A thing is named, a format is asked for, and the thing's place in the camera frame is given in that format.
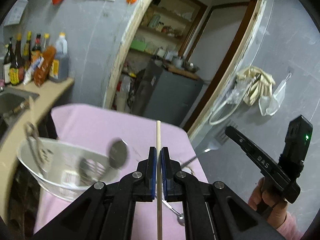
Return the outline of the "person's right hand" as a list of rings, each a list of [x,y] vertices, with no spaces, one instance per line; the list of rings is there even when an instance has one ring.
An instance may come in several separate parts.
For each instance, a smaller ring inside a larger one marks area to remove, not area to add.
[[[261,178],[248,200],[248,205],[256,211],[261,201],[267,204],[272,209],[267,222],[277,229],[285,222],[288,202],[283,198],[270,194],[268,191],[263,192],[263,184],[264,178]]]

